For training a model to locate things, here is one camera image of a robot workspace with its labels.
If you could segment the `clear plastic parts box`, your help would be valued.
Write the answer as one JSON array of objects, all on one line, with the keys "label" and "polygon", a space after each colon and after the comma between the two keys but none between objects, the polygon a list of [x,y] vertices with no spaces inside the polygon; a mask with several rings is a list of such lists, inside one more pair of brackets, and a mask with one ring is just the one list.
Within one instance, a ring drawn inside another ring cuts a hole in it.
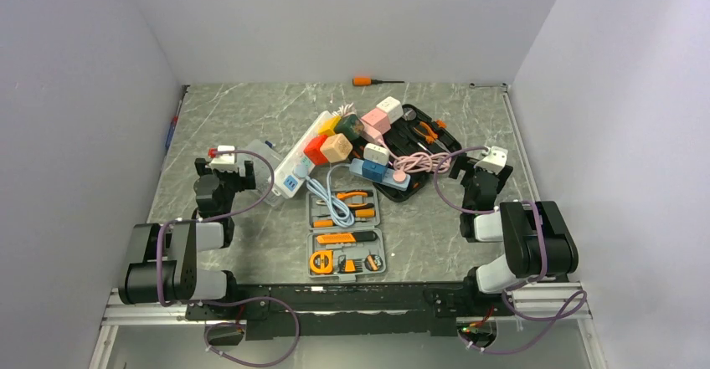
[{"label": "clear plastic parts box", "polygon": [[[272,147],[271,143],[265,140],[254,139],[247,146],[242,147],[242,150],[252,151],[264,157],[273,169],[276,169],[283,160],[283,156]],[[236,162],[239,168],[243,168],[246,161],[251,161],[253,163],[255,174],[254,193],[257,197],[260,197],[270,185],[270,172],[261,159],[249,154],[237,155]],[[276,208],[279,207],[284,201],[285,199],[283,197],[276,196],[274,193],[271,193],[265,198],[264,203]]]}]

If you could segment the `white long power strip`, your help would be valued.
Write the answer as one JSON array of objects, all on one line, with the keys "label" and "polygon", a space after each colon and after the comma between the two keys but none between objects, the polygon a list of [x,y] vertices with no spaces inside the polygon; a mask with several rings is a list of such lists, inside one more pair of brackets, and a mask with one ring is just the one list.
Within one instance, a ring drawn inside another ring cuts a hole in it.
[{"label": "white long power strip", "polygon": [[272,193],[277,197],[290,199],[294,197],[305,183],[302,177],[296,175],[298,167],[305,167],[306,174],[310,174],[315,164],[305,154],[306,146],[316,138],[321,127],[335,115],[330,111],[323,111],[309,126],[306,132],[286,154],[280,165],[275,169]]}]

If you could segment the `black tool case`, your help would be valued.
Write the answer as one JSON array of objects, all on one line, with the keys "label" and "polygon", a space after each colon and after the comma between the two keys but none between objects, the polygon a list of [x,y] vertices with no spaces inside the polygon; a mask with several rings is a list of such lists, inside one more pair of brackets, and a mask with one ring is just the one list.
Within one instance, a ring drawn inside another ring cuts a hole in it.
[{"label": "black tool case", "polygon": [[[437,144],[427,145],[424,140],[417,136],[413,128],[420,121],[432,123],[436,120],[425,114],[422,110],[411,104],[403,104],[404,116],[391,124],[391,128],[383,135],[388,148],[397,156],[411,155],[417,151],[436,154],[444,152],[458,151],[461,144],[445,128],[443,131],[443,143],[445,147]],[[376,185],[375,187],[392,202],[405,202],[417,192],[421,191],[430,182],[431,173],[416,172],[411,173],[411,182],[406,191],[399,191],[391,187]]]}]

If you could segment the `light blue power strip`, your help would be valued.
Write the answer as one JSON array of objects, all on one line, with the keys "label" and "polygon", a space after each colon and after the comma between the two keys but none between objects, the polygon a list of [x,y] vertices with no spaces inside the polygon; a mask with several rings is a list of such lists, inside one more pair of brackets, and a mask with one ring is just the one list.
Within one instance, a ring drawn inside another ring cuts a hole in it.
[{"label": "light blue power strip", "polygon": [[356,177],[399,191],[406,191],[411,182],[411,176],[408,173],[395,171],[370,160],[353,158],[348,170]]}]

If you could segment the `grey tool case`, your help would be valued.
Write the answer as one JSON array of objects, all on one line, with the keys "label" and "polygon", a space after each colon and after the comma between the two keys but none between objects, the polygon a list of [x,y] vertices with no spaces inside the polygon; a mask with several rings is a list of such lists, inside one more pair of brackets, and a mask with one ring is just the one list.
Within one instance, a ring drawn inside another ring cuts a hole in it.
[{"label": "grey tool case", "polygon": [[383,232],[378,228],[381,219],[377,190],[361,187],[336,190],[333,195],[350,208],[354,224],[347,228],[337,226],[326,203],[313,193],[308,194],[307,275],[351,283],[384,273],[388,263]]}]

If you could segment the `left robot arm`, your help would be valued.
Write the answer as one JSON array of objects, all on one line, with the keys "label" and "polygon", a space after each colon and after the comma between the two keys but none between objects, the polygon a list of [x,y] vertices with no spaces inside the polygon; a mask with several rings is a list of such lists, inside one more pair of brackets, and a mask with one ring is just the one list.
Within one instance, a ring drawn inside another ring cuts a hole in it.
[{"label": "left robot arm", "polygon": [[229,287],[234,276],[229,271],[200,269],[198,254],[230,246],[234,220],[221,216],[231,211],[238,192],[256,188],[255,171],[252,161],[245,161],[234,172],[209,168],[201,158],[195,166],[193,216],[167,226],[143,223],[133,227],[118,295],[125,305],[157,303],[162,284],[166,302],[207,300],[218,318],[228,319],[241,304],[239,293]]}]

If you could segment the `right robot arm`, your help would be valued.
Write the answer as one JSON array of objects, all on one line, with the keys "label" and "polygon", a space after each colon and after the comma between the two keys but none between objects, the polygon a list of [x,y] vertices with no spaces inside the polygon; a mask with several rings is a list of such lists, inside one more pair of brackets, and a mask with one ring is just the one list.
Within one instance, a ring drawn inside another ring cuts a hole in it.
[{"label": "right robot arm", "polygon": [[496,293],[534,281],[540,274],[564,277],[578,268],[579,252],[557,203],[496,202],[512,174],[511,166],[495,166],[489,158],[458,156],[449,177],[456,179],[460,174],[464,189],[461,236],[469,243],[503,247],[501,256],[467,275],[473,284],[461,292],[466,311],[480,315],[492,306]]}]

